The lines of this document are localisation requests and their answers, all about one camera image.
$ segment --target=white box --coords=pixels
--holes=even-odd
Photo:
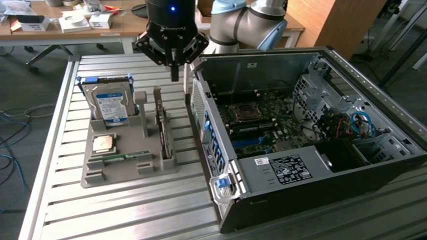
[[[111,14],[92,15],[88,24],[94,29],[109,29],[112,26],[112,19],[113,17]]]
[[[58,24],[62,33],[70,33],[90,30],[88,20],[82,16],[62,16],[58,18]]]
[[[22,31],[45,31],[48,29],[49,26],[49,19],[45,17],[42,19],[42,22],[20,22],[20,28]]]

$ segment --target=chair wheel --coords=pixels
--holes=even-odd
[[[105,50],[104,45],[102,45],[102,44],[100,44],[100,43],[96,43],[96,47],[97,47],[97,49],[98,49],[98,50]]]
[[[29,70],[29,72],[30,72],[32,74],[38,73],[38,68],[37,68],[36,66],[30,66],[30,67],[28,68],[28,70]]]
[[[24,50],[28,52],[28,53],[33,53],[34,52],[34,49],[32,46],[24,46]]]

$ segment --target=office chair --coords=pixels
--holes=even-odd
[[[104,45],[100,43],[96,43],[96,47],[100,50],[104,50]],[[24,46],[24,49],[26,52],[32,53],[34,52],[34,49],[30,46]],[[60,44],[54,44],[54,45],[49,45],[28,62],[28,70],[32,73],[37,73],[38,72],[38,68],[36,66],[32,66],[34,64],[34,62],[37,62],[41,58],[44,58],[54,49],[60,49],[62,50],[69,56],[73,55],[73,53],[68,50],[68,48],[65,47],[65,45],[60,45]]]

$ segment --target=aluminum table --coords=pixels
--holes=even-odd
[[[132,73],[135,90],[161,86],[171,113],[179,172],[81,188],[89,109],[76,76]],[[427,168],[399,176],[377,192],[220,234],[184,104],[183,74],[143,54],[72,56],[30,193],[20,240],[415,239],[427,229]],[[283,207],[291,208],[292,202]]]

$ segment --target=green circuit board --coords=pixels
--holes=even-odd
[[[263,137],[260,144],[256,143],[233,147],[239,158],[300,148],[311,141],[304,135],[300,123],[292,114],[292,97],[277,90],[259,92],[257,96],[255,101],[217,106],[225,127],[249,126],[241,133],[228,131],[233,145],[235,136],[240,138],[247,136],[247,139]],[[265,130],[256,130],[255,127],[252,127],[252,123],[257,123],[257,121],[265,121],[267,123],[264,124],[272,121],[273,126]]]

